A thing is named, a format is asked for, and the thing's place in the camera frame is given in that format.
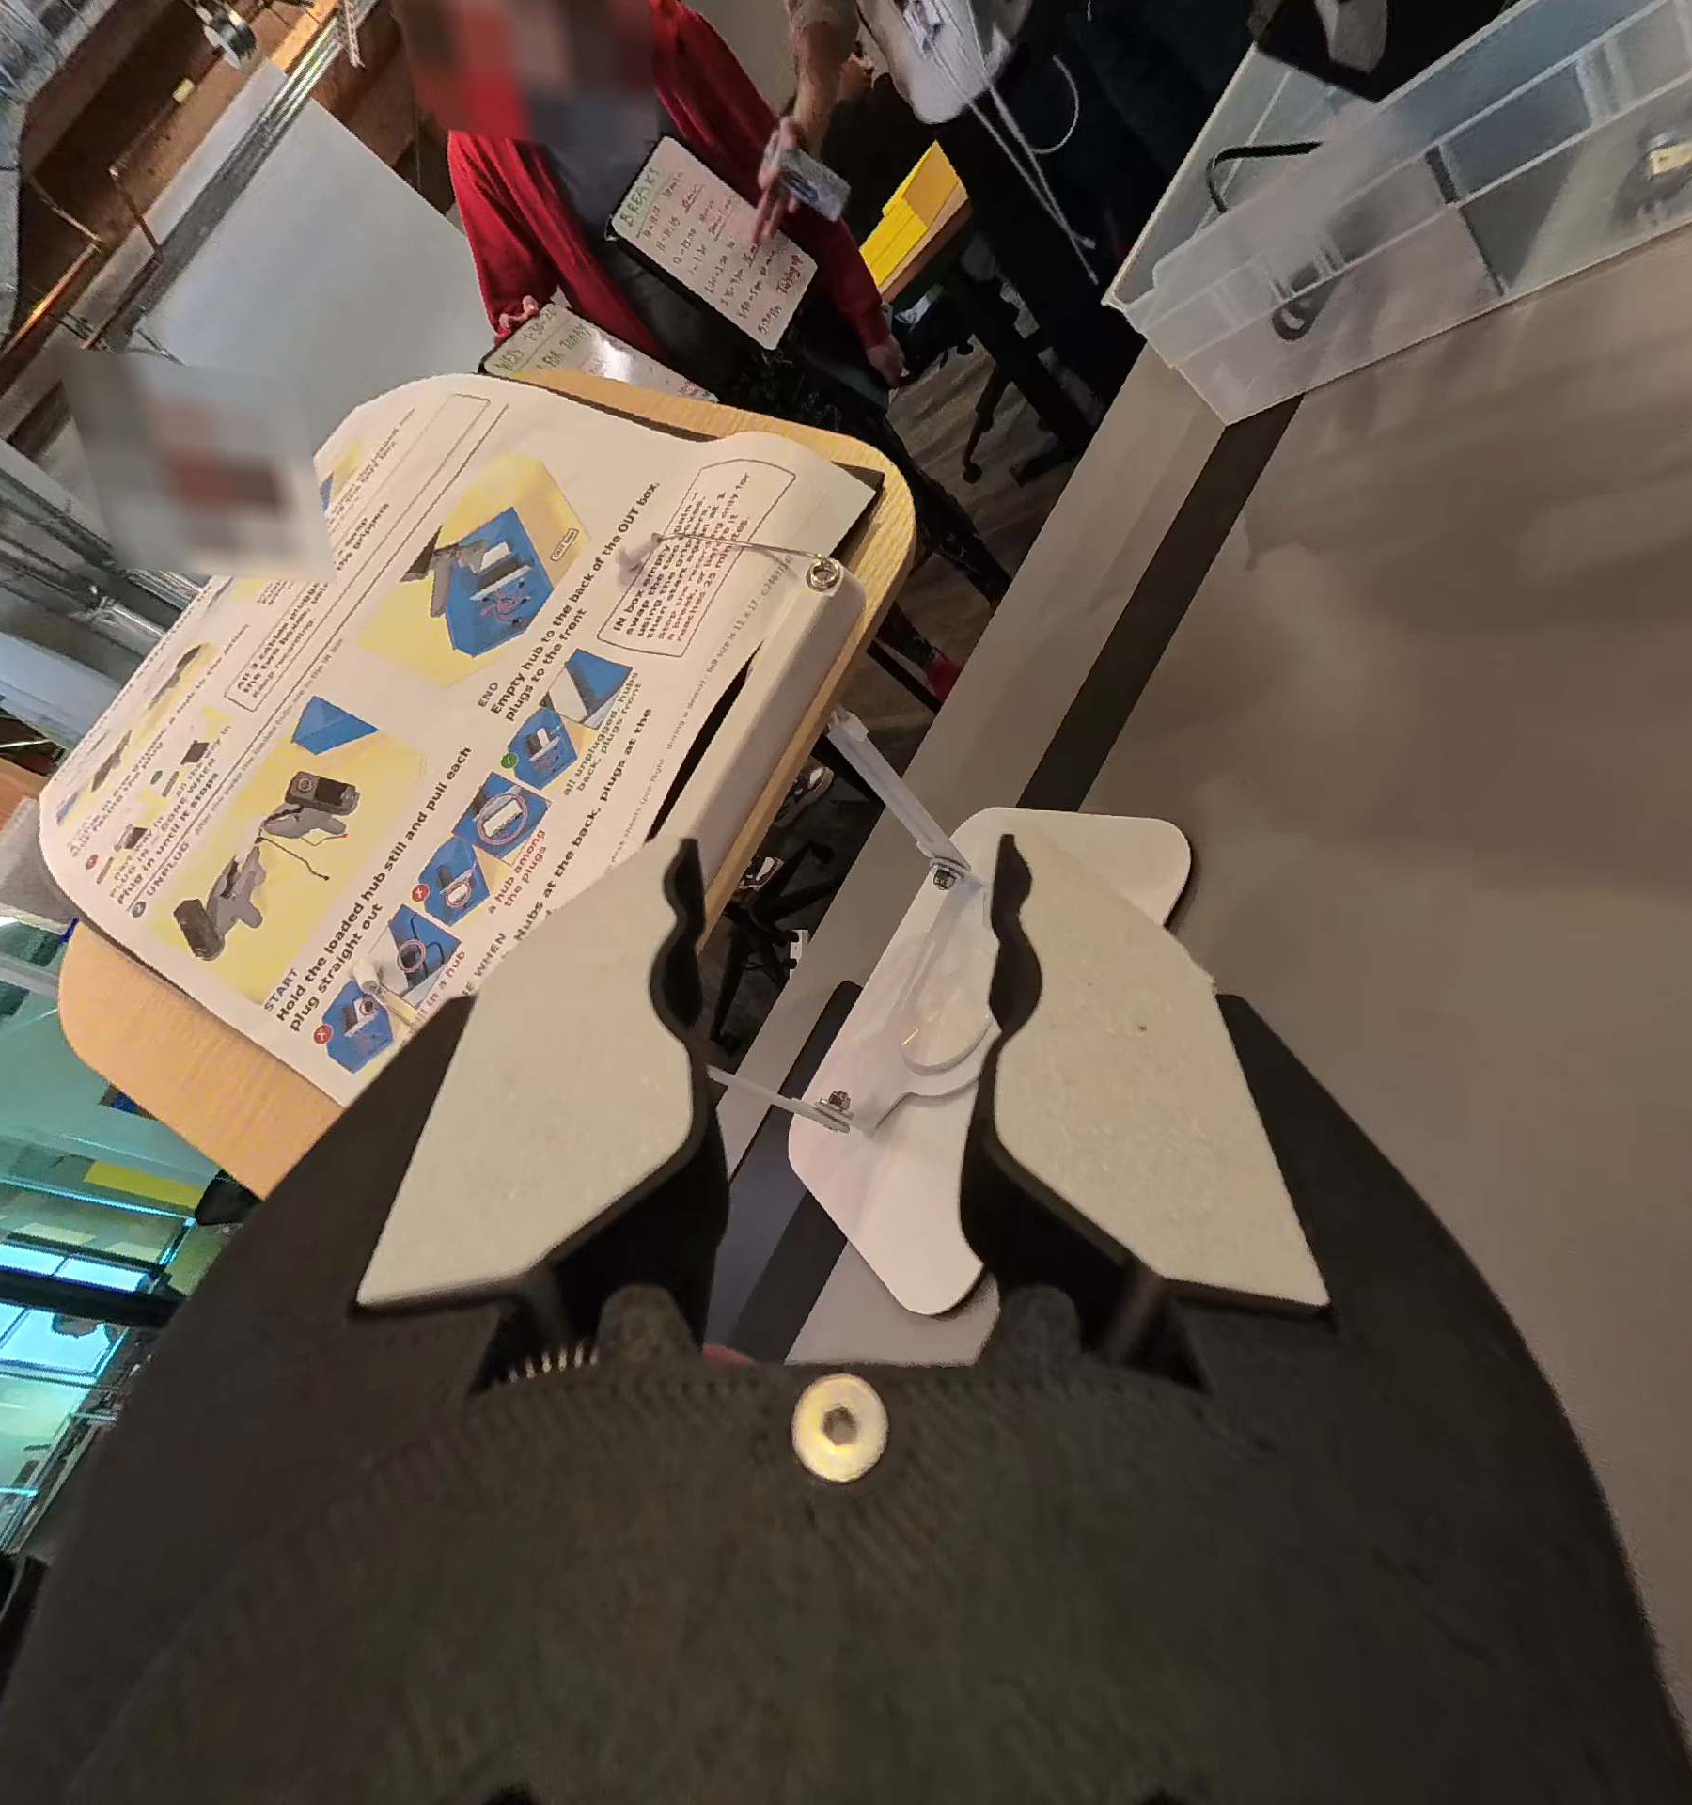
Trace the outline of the clear plastic bin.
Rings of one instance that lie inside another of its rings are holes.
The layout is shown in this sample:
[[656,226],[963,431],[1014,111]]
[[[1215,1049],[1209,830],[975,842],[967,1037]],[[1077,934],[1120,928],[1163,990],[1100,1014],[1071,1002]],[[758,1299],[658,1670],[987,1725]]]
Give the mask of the clear plastic bin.
[[1106,304],[1223,422],[1692,224],[1692,2],[1274,4]]

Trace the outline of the yellow plastic bin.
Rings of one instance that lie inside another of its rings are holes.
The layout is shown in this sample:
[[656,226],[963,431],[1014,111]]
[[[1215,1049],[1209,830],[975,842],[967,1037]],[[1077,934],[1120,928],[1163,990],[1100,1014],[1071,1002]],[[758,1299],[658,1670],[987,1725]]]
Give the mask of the yellow plastic bin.
[[930,142],[860,242],[881,303],[895,304],[930,260],[948,250],[969,222],[971,197],[948,152]]

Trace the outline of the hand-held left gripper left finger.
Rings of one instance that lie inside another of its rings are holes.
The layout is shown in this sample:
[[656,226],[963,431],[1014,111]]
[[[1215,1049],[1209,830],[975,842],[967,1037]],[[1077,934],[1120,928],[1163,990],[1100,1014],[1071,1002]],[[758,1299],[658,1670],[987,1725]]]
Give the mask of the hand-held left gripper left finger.
[[698,1019],[698,842],[551,910],[469,1000],[358,1289],[375,1314],[514,1307],[547,1346],[655,1287],[705,1340],[729,1174]]

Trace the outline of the white partition board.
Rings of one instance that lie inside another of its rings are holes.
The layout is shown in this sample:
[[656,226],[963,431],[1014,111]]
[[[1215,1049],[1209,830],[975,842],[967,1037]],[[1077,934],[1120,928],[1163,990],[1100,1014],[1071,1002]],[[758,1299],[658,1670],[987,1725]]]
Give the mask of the white partition board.
[[303,101],[129,342],[254,377],[315,439],[361,402],[475,373],[494,346],[459,222]]

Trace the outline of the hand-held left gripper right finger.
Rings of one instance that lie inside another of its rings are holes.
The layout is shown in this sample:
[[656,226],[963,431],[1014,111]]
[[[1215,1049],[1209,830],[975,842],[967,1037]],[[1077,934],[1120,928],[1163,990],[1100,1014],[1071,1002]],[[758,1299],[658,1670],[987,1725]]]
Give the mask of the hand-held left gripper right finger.
[[1213,978],[1041,832],[998,838],[994,1041],[961,1230],[1002,1301],[1055,1291],[1078,1344],[1141,1357],[1176,1303],[1331,1309]]

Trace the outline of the white board stand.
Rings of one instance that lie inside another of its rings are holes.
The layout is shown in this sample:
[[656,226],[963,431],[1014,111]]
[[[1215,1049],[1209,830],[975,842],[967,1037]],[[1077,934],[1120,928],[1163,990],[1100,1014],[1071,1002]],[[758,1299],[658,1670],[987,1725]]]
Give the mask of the white board stand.
[[1166,926],[1194,871],[1164,820],[989,807],[946,830],[850,711],[826,740],[926,857],[928,875],[789,1117],[789,1164],[903,1309],[940,1316],[981,1266],[959,1227],[975,1084],[994,1043],[991,885],[998,842],[1039,830]]

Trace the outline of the small whiteboard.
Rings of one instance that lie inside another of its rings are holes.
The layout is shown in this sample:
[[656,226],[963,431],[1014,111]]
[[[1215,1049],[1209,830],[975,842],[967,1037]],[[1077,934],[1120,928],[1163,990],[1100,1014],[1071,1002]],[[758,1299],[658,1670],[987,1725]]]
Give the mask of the small whiteboard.
[[549,301],[520,320],[483,355],[477,371],[508,379],[528,373],[586,373],[658,394],[717,400],[717,394],[649,353],[633,349],[563,301]]
[[776,232],[756,244],[756,207],[680,138],[662,135],[608,232],[756,349],[783,346],[813,287],[809,252]]

